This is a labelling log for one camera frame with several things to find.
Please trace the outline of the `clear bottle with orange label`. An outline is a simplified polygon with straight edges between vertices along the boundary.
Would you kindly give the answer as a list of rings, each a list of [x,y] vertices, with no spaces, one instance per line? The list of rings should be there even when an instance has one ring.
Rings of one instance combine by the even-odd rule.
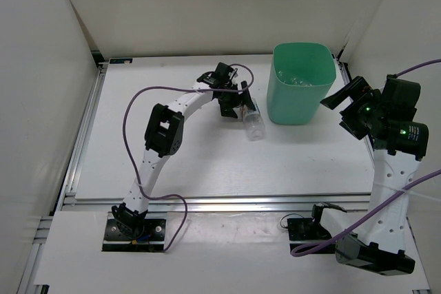
[[[265,136],[265,124],[256,99],[251,98],[251,103],[243,105],[240,113],[247,138],[250,141],[262,140]]]

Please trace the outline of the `clear unlabelled plastic bottle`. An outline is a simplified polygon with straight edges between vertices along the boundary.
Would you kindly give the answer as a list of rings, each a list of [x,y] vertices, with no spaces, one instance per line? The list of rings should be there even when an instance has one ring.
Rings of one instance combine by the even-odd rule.
[[[313,84],[307,79],[299,76],[295,72],[283,71],[279,70],[276,73],[277,78],[281,83],[290,86],[299,86],[299,87],[310,87]]]

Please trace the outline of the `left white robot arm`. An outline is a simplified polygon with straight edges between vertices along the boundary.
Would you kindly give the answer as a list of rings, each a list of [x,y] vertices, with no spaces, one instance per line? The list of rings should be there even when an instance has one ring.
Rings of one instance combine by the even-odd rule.
[[[249,83],[242,81],[237,84],[234,82],[235,76],[236,70],[229,67],[225,74],[204,73],[190,89],[153,86],[143,88],[132,97],[124,113],[122,133],[127,154],[134,167],[135,179],[123,202],[112,207],[119,231],[129,239],[137,239],[145,232],[144,219],[149,202],[154,200],[151,197],[152,190],[163,166],[183,142],[185,121],[213,100],[218,101],[221,115],[230,118],[237,117],[238,108],[251,103],[249,88],[254,77],[251,77]],[[150,90],[176,91],[182,95],[166,105],[157,103],[153,106],[144,134],[143,159],[138,166],[127,139],[127,118],[136,98]]]

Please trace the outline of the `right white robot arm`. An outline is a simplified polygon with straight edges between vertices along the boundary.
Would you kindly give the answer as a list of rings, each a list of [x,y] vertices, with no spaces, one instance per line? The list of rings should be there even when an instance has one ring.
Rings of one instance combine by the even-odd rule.
[[[389,75],[384,87],[372,88],[357,76],[322,105],[340,111],[340,126],[358,140],[373,141],[374,175],[368,212],[361,225],[335,243],[336,260],[380,275],[413,273],[415,261],[406,255],[404,226],[409,198],[404,193],[426,155],[429,129],[414,121],[421,87]]]

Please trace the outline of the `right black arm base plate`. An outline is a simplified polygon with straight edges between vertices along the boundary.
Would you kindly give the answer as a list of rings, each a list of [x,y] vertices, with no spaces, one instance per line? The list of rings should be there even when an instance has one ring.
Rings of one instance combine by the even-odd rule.
[[[327,230],[316,224],[311,218],[305,218],[298,213],[289,213],[283,216],[279,225],[281,229],[288,232],[291,251],[303,244],[320,244],[331,238]]]

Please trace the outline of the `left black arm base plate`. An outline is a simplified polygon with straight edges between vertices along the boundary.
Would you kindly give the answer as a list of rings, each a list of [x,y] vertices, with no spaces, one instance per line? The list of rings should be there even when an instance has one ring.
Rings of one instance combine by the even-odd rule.
[[[138,237],[127,237],[115,219],[108,219],[101,250],[104,252],[160,253],[164,249],[166,219],[145,219]]]

